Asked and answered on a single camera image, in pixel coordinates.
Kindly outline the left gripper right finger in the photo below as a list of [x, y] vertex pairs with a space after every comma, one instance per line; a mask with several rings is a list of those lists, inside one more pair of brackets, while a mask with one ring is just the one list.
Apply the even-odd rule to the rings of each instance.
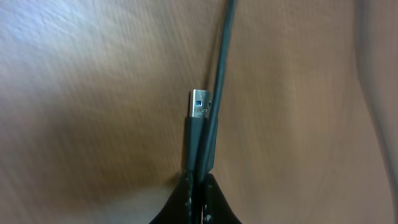
[[203, 196], [203, 224], [241, 224], [213, 174], [207, 174], [203, 181]]

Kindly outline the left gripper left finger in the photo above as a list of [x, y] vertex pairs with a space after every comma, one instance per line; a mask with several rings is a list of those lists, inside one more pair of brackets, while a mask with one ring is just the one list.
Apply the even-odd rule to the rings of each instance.
[[192, 223], [193, 175], [184, 172], [161, 211], [150, 224], [191, 224]]

